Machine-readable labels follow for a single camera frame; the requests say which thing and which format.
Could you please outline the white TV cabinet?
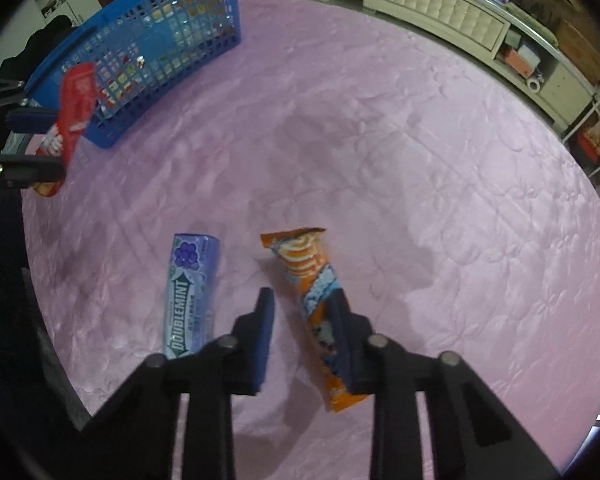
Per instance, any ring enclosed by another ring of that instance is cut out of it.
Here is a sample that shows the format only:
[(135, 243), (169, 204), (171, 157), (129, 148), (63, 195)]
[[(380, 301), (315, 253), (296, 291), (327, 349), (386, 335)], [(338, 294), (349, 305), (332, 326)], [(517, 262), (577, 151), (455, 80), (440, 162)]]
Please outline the white TV cabinet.
[(568, 133), (600, 107), (592, 84), (554, 42), (494, 0), (358, 0), (463, 50), (506, 79)]

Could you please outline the cardboard box on cabinet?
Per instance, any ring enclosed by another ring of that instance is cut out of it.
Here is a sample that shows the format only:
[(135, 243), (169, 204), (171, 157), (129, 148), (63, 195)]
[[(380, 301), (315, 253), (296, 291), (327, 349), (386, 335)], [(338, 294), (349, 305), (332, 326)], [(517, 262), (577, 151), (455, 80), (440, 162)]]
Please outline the cardboard box on cabinet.
[(600, 82), (600, 52), (568, 21), (562, 20), (555, 32), (558, 48), (595, 86)]

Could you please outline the blue plastic basket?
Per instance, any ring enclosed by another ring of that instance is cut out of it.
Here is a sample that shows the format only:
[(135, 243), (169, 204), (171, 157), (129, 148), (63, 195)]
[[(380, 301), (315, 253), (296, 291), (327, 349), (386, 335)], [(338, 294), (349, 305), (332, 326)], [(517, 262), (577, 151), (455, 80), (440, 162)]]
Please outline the blue plastic basket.
[(114, 0), (44, 58), (26, 93), (56, 108), (62, 76), (93, 63), (97, 103), (84, 136), (111, 148), (173, 87), (239, 41), (237, 0)]

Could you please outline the pink quilted tablecloth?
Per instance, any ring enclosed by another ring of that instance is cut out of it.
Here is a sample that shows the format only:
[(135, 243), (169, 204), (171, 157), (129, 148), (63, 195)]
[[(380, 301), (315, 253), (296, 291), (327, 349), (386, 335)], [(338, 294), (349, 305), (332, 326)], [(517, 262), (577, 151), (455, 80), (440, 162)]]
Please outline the pink quilted tablecloth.
[(557, 468), (600, 411), (600, 198), (530, 108), (466, 58), (340, 6), (239, 0), (242, 42), (60, 192), (24, 193), (38, 304), (97, 411), (162, 347), (172, 240), (221, 243), (214, 330), (276, 293), (262, 392), (234, 402), (242, 479), (364, 479), (373, 404), (326, 408), (294, 292), (260, 237), (320, 228), (351, 308), (459, 353)]

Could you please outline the orange snack bar wrapper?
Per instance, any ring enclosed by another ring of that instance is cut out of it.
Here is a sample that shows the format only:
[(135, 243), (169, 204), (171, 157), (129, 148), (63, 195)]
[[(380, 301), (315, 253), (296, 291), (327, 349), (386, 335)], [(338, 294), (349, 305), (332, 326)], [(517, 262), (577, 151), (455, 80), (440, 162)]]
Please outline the orange snack bar wrapper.
[(312, 346), (321, 361), (328, 407), (338, 413), (363, 401), (366, 395), (347, 392), (337, 372), (337, 347), (326, 299), (340, 287), (340, 281), (323, 243), (325, 232), (323, 228), (299, 228), (263, 233), (260, 240), (282, 264), (294, 288)]

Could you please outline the white metal shelf rack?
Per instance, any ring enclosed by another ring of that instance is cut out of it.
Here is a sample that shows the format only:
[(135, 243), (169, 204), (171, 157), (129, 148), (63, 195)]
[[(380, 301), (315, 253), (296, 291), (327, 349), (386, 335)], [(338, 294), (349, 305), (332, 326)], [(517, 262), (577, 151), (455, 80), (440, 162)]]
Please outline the white metal shelf rack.
[(590, 180), (600, 178), (600, 82), (592, 100), (565, 133), (562, 144)]

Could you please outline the green folded cloth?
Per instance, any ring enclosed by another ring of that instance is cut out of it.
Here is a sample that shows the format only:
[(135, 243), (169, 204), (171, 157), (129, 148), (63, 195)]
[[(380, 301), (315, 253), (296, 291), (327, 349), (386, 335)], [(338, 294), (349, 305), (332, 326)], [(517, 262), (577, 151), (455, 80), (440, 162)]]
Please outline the green folded cloth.
[(558, 39), (554, 32), (539, 22), (532, 15), (528, 14), (525, 10), (522, 10), (519, 6), (516, 6), (515, 3), (511, 1), (505, 3), (504, 9), (508, 13), (512, 14), (515, 18), (518, 18), (519, 21), (522, 21), (524, 24), (533, 29), (538, 35), (542, 36), (554, 48), (559, 46)]

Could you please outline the red snack bar wrapper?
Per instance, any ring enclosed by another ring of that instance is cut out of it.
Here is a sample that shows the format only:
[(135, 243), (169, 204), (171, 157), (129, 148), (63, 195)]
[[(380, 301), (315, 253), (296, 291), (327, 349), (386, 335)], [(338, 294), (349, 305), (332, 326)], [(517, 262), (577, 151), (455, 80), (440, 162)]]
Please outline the red snack bar wrapper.
[(96, 104), (95, 67), (92, 62), (73, 66), (65, 73), (59, 91), (59, 113), (36, 148), (36, 156), (55, 156), (68, 170), (76, 144), (91, 122)]

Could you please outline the purple Doublemint gum pack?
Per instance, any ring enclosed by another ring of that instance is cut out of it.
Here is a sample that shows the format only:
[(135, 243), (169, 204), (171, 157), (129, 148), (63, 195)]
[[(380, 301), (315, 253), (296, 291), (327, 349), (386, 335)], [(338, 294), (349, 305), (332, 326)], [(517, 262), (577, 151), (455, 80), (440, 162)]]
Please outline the purple Doublemint gum pack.
[(191, 356), (212, 339), (212, 297), (220, 241), (210, 235), (174, 235), (166, 281), (163, 353)]

